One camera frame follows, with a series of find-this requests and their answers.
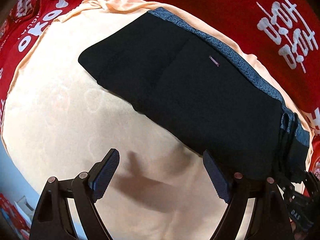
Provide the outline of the black pants with patterned waistband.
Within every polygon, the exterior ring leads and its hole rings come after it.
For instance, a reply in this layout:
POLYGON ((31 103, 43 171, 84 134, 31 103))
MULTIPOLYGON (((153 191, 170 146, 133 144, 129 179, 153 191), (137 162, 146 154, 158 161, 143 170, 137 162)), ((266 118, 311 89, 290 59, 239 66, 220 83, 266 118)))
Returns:
POLYGON ((98 85, 197 153, 250 179, 303 179, 310 135, 281 93, 232 48, 149 11, 78 58, 98 85))

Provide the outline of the cream peach cushion cover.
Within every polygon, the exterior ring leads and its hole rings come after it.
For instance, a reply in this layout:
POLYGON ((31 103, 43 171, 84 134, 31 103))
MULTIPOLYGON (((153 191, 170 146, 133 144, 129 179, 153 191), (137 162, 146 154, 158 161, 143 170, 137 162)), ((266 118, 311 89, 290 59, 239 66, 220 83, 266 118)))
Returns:
POLYGON ((18 64, 4 107, 1 139, 40 192, 45 180, 75 176, 114 147, 117 169, 98 211, 116 239, 208 239, 225 203, 199 155, 101 88, 80 53, 158 2, 84 0, 46 27, 18 64))

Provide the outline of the red blanket with white characters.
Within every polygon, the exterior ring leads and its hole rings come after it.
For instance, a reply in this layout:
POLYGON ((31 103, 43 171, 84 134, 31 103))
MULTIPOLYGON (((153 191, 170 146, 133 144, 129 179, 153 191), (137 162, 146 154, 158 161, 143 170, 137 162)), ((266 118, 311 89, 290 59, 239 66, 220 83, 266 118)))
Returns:
MULTIPOLYGON (((4 123, 4 107, 10 84, 20 61, 35 44, 44 29, 57 17, 76 8, 84 0, 18 0, 5 26, 1 47, 1 77, 5 84, 1 101, 1 124, 4 123)), ((311 87, 311 74, 319 63, 319 48, 309 50, 304 65, 290 70, 284 58, 278 54, 280 46, 290 46, 293 31, 319 32, 319 20, 305 0, 144 0, 158 2, 169 9, 184 10, 194 15, 202 25, 226 42, 262 75, 279 88, 286 101, 299 112, 302 124, 310 132, 310 151, 306 164, 313 165, 317 154, 317 127, 312 120, 318 113, 318 93, 311 87), (277 22, 270 20, 271 10, 276 5, 296 4, 302 18, 292 20, 288 34, 280 45, 268 34, 283 27, 287 17, 279 9, 277 22)))

